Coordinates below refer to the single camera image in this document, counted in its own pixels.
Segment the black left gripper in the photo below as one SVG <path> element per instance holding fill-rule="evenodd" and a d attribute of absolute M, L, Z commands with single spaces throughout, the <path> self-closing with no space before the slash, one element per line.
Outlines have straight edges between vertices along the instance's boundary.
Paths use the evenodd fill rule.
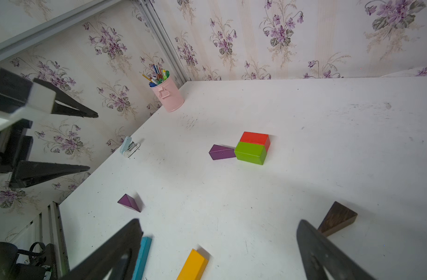
<path fill-rule="evenodd" d="M 82 105 L 52 83 L 38 78 L 34 78 L 33 81 L 55 92 L 55 102 L 51 114 L 86 118 L 99 117 L 97 112 Z M 27 104 L 31 87 L 31 81 L 0 68 L 0 113 L 11 115 L 24 107 Z M 23 124 L 10 124 L 0 130 L 0 173 L 8 173 L 14 169 L 24 128 Z M 76 164 L 19 161 L 11 175 L 9 187 L 24 189 L 58 177 L 89 170 L 89 166 Z"/>

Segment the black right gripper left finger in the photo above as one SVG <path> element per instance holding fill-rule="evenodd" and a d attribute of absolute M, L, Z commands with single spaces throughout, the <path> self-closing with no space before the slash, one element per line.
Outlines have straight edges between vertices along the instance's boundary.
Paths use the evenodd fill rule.
<path fill-rule="evenodd" d="M 132 219 L 89 257 L 62 277 L 63 280 L 131 280 L 143 231 Z"/>

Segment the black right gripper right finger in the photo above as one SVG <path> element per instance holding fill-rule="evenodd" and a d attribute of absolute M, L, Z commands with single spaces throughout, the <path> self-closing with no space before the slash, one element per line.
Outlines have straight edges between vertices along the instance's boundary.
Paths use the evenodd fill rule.
<path fill-rule="evenodd" d="M 296 239 L 308 280 L 327 280 L 329 275 L 335 280 L 373 279 L 304 219 L 299 222 Z"/>

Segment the brown triangle block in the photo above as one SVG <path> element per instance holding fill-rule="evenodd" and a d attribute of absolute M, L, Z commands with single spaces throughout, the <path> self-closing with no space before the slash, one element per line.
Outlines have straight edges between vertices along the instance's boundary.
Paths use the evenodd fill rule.
<path fill-rule="evenodd" d="M 353 224 L 357 216 L 356 212 L 335 201 L 317 230 L 328 237 Z"/>

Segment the green rectangular block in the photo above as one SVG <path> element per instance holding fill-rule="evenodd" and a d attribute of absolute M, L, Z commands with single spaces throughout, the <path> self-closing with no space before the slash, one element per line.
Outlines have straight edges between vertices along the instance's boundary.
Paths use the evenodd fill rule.
<path fill-rule="evenodd" d="M 239 142 L 234 153 L 238 160 L 257 165 L 263 165 L 267 157 L 265 146 L 247 142 Z"/>

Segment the red rectangular block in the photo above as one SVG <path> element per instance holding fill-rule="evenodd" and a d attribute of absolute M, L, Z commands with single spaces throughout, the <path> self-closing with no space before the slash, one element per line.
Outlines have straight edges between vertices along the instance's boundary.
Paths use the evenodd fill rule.
<path fill-rule="evenodd" d="M 271 141 L 268 134 L 260 134 L 260 133 L 251 133 L 244 132 L 241 136 L 240 142 L 245 142 L 249 144 L 262 145 L 265 147 L 265 150 L 268 151 Z"/>

